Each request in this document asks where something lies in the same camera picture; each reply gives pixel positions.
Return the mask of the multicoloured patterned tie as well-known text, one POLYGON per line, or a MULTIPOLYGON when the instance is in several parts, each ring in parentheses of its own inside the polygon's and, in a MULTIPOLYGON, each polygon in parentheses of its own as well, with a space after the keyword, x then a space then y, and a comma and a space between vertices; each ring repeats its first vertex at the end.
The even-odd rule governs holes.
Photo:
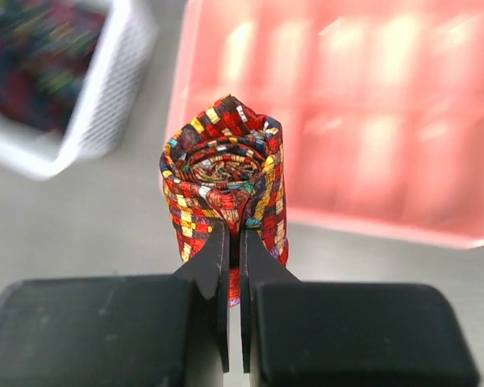
POLYGON ((228 94, 197 114, 165 144, 162 187, 187 262, 205 245, 214 224, 230 232, 229 304, 240 302, 239 242, 257 231, 270 255, 289 255, 282 125, 228 94))

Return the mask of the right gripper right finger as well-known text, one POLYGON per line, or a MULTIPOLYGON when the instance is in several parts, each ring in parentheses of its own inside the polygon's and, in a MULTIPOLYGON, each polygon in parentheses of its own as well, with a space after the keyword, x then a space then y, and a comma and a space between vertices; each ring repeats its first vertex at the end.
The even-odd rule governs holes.
POLYGON ((253 386, 478 386, 457 316, 417 283, 300 281, 240 237, 244 371, 253 386))

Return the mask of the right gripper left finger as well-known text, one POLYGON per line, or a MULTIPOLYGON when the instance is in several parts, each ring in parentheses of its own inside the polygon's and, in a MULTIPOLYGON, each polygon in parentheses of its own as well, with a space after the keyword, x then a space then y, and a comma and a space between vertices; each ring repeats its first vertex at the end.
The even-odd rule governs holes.
POLYGON ((0 386, 221 386, 230 237, 171 274, 18 281, 0 293, 0 386))

